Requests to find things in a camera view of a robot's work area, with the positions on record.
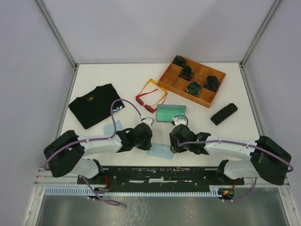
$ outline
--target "wooden compartment box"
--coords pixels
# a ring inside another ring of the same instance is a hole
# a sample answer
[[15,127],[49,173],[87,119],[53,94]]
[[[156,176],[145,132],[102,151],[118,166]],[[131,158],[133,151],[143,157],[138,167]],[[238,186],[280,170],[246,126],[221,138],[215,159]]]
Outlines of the wooden compartment box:
[[[179,75],[182,70],[182,67],[173,64],[172,61],[172,63],[168,66],[164,74],[159,79],[159,85],[175,94],[178,94],[186,99],[198,103],[199,105],[203,105],[209,108],[220,86],[222,85],[222,81],[224,80],[226,73],[220,72],[214,68],[205,66],[185,57],[184,59],[186,61],[186,65],[192,68],[193,77],[191,78],[191,80],[187,81],[185,79],[180,78]],[[218,81],[220,82],[220,85],[216,92],[204,88],[204,84],[209,75],[216,76]],[[185,92],[186,87],[194,81],[197,81],[202,87],[197,97]]]

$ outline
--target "black mounting plate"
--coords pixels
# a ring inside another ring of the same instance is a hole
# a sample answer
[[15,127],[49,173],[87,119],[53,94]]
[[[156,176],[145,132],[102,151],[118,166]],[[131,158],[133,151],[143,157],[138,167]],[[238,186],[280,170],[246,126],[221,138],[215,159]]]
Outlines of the black mounting plate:
[[[112,182],[111,192],[209,192],[209,186],[244,185],[243,178],[221,182],[216,167],[122,167],[102,166]],[[78,177],[77,183],[85,181]],[[92,185],[105,185],[106,179],[91,181]]]

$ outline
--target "red wire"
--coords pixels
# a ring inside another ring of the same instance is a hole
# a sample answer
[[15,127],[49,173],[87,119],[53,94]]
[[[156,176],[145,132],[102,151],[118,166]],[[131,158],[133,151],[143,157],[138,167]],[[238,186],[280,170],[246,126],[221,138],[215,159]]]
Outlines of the red wire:
[[108,190],[108,192],[112,189],[112,182],[109,180],[109,178],[107,176],[104,177],[106,179],[106,185],[105,188],[108,188],[108,181],[111,183],[110,189]]
[[111,186],[110,186],[110,189],[109,189],[109,191],[110,191],[112,189],[113,185],[112,185],[112,182],[109,179],[108,179],[108,181],[111,183]]

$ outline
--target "light green case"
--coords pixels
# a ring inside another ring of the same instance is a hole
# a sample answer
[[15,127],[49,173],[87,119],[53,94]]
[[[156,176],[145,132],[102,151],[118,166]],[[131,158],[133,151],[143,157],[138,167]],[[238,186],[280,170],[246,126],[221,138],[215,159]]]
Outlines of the light green case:
[[157,122],[172,122],[175,115],[185,115],[185,105],[157,105]]

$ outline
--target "blue cleaning cloth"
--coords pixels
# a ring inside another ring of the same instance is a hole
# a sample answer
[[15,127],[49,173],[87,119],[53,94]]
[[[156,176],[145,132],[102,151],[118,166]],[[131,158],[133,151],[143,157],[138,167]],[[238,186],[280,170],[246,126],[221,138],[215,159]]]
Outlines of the blue cleaning cloth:
[[[116,128],[118,130],[122,130],[122,125],[120,120],[116,121]],[[103,132],[105,135],[112,135],[114,133],[114,125],[113,123],[106,125],[103,127]]]
[[[120,120],[116,121],[116,128],[117,130],[123,130]],[[105,135],[112,135],[114,133],[114,125],[113,123],[109,125],[105,125],[103,127],[103,132]],[[170,146],[168,145],[159,145],[159,144],[152,144],[150,150],[147,151],[149,156],[164,158],[164,159],[172,159],[174,154],[170,150]]]
[[170,150],[170,146],[159,144],[152,144],[150,150],[147,151],[147,155],[164,159],[172,159],[174,157],[174,154]]

